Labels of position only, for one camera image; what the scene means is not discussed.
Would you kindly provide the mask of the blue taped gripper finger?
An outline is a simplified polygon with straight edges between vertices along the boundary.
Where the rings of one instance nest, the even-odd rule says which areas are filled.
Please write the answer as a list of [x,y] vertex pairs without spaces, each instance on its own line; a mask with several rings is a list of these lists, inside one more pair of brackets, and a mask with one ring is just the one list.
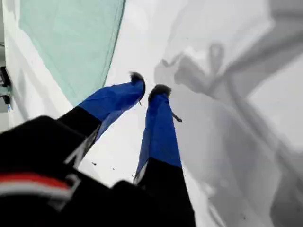
[[171,88],[158,84],[148,97],[145,129],[134,183],[155,203],[166,222],[194,222],[169,104]]
[[129,82],[103,87],[61,116],[59,135],[74,139],[75,144],[88,138],[95,142],[124,112],[140,102],[144,94],[143,76],[132,72]]

